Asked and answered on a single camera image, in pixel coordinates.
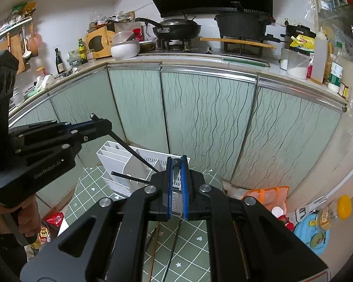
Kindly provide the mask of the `person left hand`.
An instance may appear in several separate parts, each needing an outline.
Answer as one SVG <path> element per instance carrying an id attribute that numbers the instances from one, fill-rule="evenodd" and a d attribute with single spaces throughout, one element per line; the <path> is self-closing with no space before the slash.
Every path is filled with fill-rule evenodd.
<path id="1" fill-rule="evenodd" d="M 11 234 L 9 227 L 4 221 L 2 215 L 12 213 L 20 209 L 18 213 L 18 231 L 25 237 L 32 237 L 40 232 L 40 216 L 36 201 L 36 194 L 30 196 L 21 204 L 12 209 L 8 209 L 0 205 L 0 234 Z"/>

